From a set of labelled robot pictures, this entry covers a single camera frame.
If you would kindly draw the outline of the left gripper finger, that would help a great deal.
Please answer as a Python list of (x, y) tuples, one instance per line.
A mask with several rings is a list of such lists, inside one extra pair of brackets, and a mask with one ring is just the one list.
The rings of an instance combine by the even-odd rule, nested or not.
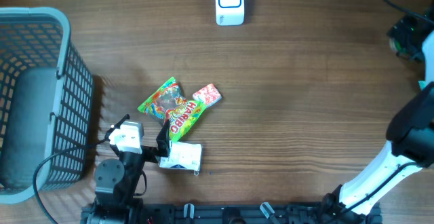
[(157, 135), (156, 142), (157, 142), (157, 152), (156, 155), (158, 157), (168, 157), (170, 154), (170, 135), (169, 135), (169, 129), (170, 129), (170, 121), (167, 119), (162, 129), (160, 130), (159, 134)]
[(111, 127), (106, 131), (106, 134), (104, 135), (104, 139), (106, 141), (109, 141), (109, 136), (116, 130), (120, 129), (123, 122), (128, 120), (130, 118), (129, 114), (125, 114), (116, 124), (111, 125)]

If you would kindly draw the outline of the white blue carton box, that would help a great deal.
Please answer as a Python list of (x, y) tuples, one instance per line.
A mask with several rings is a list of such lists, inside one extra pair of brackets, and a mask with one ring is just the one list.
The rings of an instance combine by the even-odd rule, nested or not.
[(168, 157), (160, 157), (159, 167), (164, 169), (190, 170), (197, 176), (201, 167), (201, 144), (170, 141)]

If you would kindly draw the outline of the colourful gummy candy bag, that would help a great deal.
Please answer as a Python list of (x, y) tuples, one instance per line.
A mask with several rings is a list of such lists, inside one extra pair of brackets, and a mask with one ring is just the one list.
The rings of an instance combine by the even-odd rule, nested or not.
[(204, 102), (186, 99), (174, 77), (169, 78), (138, 110), (157, 120), (161, 125), (169, 121), (169, 136), (178, 142), (207, 109)]

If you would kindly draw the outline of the orange white snack packet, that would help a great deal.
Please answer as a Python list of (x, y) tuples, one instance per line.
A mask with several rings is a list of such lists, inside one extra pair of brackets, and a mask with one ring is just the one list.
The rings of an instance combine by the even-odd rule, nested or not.
[(210, 83), (193, 94), (193, 99), (203, 102), (207, 107), (216, 104), (222, 98), (221, 93)]

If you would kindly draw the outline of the teal tissue packet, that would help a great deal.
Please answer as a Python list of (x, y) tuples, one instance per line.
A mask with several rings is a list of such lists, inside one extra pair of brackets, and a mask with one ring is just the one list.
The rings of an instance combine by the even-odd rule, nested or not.
[(428, 82), (427, 81), (419, 81), (418, 84), (419, 84), (420, 89), (423, 90), (427, 86)]

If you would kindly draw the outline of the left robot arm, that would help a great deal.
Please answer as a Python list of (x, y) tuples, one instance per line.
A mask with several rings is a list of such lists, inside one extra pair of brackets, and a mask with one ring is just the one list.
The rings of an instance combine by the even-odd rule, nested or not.
[(170, 122), (166, 120), (160, 130), (156, 147), (141, 144), (143, 125), (125, 115), (107, 131), (105, 139), (115, 152), (116, 159), (101, 162), (94, 173), (95, 200), (82, 208), (81, 222), (91, 223), (154, 223), (155, 219), (144, 207), (137, 193), (140, 178), (146, 178), (143, 167), (147, 162), (158, 163), (170, 154)]

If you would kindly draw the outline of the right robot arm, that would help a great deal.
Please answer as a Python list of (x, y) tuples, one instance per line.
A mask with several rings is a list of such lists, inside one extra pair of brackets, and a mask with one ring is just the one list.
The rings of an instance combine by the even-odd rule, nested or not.
[(407, 13), (388, 33), (398, 54), (423, 61), (420, 92), (391, 120), (380, 153), (323, 199), (322, 223), (370, 223), (377, 202), (406, 177), (433, 164), (433, 14)]

